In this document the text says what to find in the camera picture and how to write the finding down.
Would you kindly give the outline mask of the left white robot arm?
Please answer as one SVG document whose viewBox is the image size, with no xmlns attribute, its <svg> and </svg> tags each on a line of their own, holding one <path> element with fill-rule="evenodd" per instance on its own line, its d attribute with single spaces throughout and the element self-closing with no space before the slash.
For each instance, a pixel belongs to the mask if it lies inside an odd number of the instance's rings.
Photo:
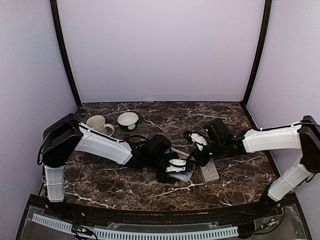
<svg viewBox="0 0 320 240">
<path fill-rule="evenodd" d="M 128 168 L 152 166 L 161 172 L 175 172 L 178 156 L 170 152 L 171 142 L 163 135 L 133 142 L 132 137 L 120 140 L 107 136 L 67 114 L 43 132 L 37 164 L 42 165 L 51 210 L 67 218 L 70 206 L 64 202 L 64 166 L 74 151 L 89 153 Z"/>
</svg>

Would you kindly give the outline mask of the grey case teal lining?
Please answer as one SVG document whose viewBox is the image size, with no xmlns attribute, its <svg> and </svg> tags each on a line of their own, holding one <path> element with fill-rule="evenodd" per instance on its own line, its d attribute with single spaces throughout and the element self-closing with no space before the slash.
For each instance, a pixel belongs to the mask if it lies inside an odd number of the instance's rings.
<svg viewBox="0 0 320 240">
<path fill-rule="evenodd" d="M 213 160 L 210 160 L 206 166 L 199 167 L 202 182 L 204 184 L 214 184 L 220 179 L 219 173 Z"/>
</svg>

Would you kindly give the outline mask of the pink glasses case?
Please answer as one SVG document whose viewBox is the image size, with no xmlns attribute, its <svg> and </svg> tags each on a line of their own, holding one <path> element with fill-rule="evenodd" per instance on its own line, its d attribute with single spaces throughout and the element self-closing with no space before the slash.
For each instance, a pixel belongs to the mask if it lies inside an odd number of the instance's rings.
<svg viewBox="0 0 320 240">
<path fill-rule="evenodd" d="M 180 158 L 187 158 L 190 154 L 183 152 L 181 150 L 178 150 L 176 148 L 172 148 L 171 149 L 173 152 L 177 153 L 179 155 Z M 191 170 L 187 170 L 187 171 L 179 171 L 179 172 L 170 172 L 169 173 L 169 177 L 170 178 L 174 178 L 177 179 L 181 182 L 187 183 L 190 181 L 192 175 L 194 173 L 194 166 L 191 166 Z"/>
</svg>

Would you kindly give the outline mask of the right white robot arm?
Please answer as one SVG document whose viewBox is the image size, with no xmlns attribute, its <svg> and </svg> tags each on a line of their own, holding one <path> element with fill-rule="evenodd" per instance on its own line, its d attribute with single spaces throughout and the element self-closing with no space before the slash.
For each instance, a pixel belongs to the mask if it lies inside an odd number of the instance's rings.
<svg viewBox="0 0 320 240">
<path fill-rule="evenodd" d="M 266 189 L 261 201 L 255 205 L 255 213 L 266 217 L 275 208 L 275 203 L 286 194 L 320 172 L 320 125 L 306 115 L 301 121 L 270 127 L 251 128 L 236 133 L 220 118 L 208 122 L 204 127 L 206 135 L 185 132 L 185 138 L 197 145 L 193 152 L 195 162 L 204 167 L 213 157 L 234 157 L 249 153 L 296 149 L 301 157 Z"/>
</svg>

